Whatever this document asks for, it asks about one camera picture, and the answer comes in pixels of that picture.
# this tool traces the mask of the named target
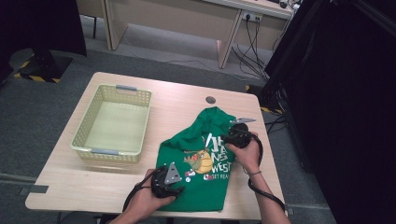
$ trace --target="desk leg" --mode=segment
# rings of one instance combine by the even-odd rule
[[[228,40],[218,40],[219,68],[225,68],[225,64],[227,63],[228,56],[230,55],[231,47],[233,46],[233,40],[235,39],[236,32],[238,31],[241,20],[242,10],[238,9],[235,20],[233,21],[233,29],[230,32]]]
[[[128,28],[128,22],[116,21],[111,9],[111,1],[105,1],[105,26],[107,35],[107,45],[109,49],[116,49]]]

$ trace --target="desk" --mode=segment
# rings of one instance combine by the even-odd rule
[[[99,84],[122,84],[152,90],[148,127],[138,164],[112,165],[83,161],[70,147],[73,135]],[[212,96],[210,105],[205,98]],[[124,200],[140,182],[148,168],[154,168],[159,145],[189,127],[205,108],[218,106],[238,118],[254,118],[249,129],[259,134],[263,144],[262,172],[272,192],[283,201],[274,158],[256,96],[138,77],[96,73],[67,122],[58,143],[39,175],[35,186],[49,186],[47,192],[31,192],[26,206],[35,210],[90,211],[120,213]],[[210,217],[261,219],[255,194],[248,188],[248,176],[233,164],[224,209],[220,212],[156,212],[162,217]]]
[[[281,35],[289,8],[267,0],[103,0],[110,49],[116,49],[128,23],[217,40],[219,67],[224,68],[232,43],[250,45],[240,23],[245,10],[263,14],[259,48],[272,49]],[[249,28],[256,32],[255,25]]]

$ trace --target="electrical outlet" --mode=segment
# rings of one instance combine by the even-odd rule
[[[244,16],[242,17],[242,20],[247,21],[248,15],[250,16],[249,21],[261,21],[262,20],[262,14],[257,13],[257,12],[251,12],[251,11],[245,11]]]

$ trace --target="human hand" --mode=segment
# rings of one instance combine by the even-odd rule
[[[236,161],[241,164],[249,174],[254,174],[260,171],[259,144],[254,138],[251,138],[250,143],[244,148],[236,147],[233,144],[226,144],[225,146],[235,154]]]
[[[153,169],[146,172],[148,176]],[[129,201],[128,207],[111,224],[117,223],[136,223],[139,220],[149,217],[157,209],[165,206],[175,200],[176,197],[170,196],[166,198],[156,198],[151,192],[151,177],[143,184],[143,188],[139,190]]]

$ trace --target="yellow basket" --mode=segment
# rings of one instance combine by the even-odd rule
[[[135,87],[100,85],[71,148],[82,159],[139,162],[151,95]]]

